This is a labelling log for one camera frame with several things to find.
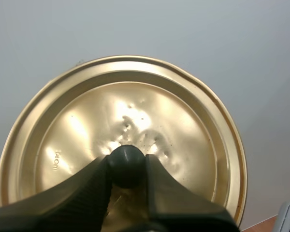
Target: white background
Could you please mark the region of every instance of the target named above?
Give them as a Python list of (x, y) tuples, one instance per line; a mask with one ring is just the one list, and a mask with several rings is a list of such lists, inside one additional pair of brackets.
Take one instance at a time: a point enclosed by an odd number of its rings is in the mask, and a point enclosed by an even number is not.
[(290, 0), (0, 0), (0, 154), (48, 81), (119, 54), (178, 65), (225, 103), (246, 149), (243, 229), (290, 199)]

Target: metal object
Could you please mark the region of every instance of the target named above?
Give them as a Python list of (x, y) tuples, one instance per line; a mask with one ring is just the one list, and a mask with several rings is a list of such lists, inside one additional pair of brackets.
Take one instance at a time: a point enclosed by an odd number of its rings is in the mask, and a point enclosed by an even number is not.
[[(180, 184), (240, 223), (247, 170), (231, 116), (197, 78), (138, 56), (82, 64), (29, 102), (2, 152), (0, 206), (49, 189), (125, 144), (157, 155)], [(106, 226), (146, 218), (141, 193), (112, 191)]]

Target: black rubber knob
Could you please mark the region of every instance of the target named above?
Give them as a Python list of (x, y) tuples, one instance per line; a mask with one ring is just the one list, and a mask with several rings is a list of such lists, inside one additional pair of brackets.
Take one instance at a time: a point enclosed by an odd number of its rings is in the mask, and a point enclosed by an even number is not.
[(108, 163), (113, 183), (121, 188), (136, 187), (145, 176), (145, 156), (135, 146), (116, 148), (110, 154)]

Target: gold metal lid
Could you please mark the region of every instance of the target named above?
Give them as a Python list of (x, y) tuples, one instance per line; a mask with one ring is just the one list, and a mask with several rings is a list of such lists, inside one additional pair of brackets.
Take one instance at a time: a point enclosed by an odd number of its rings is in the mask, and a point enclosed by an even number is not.
[[(28, 103), (2, 152), (0, 206), (48, 189), (124, 144), (157, 155), (179, 183), (225, 206), (239, 225), (247, 169), (227, 109), (182, 69), (138, 56), (82, 64)], [(124, 192), (113, 194), (106, 223), (116, 224), (123, 211), (137, 221), (128, 205)]]

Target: gray wall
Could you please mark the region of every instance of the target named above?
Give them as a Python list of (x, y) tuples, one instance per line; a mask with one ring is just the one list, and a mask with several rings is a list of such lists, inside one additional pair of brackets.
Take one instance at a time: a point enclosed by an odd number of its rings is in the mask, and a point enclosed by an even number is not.
[(242, 228), (290, 199), (290, 0), (0, 0), (0, 153), (49, 80), (117, 54), (174, 63), (225, 103), (246, 148)]

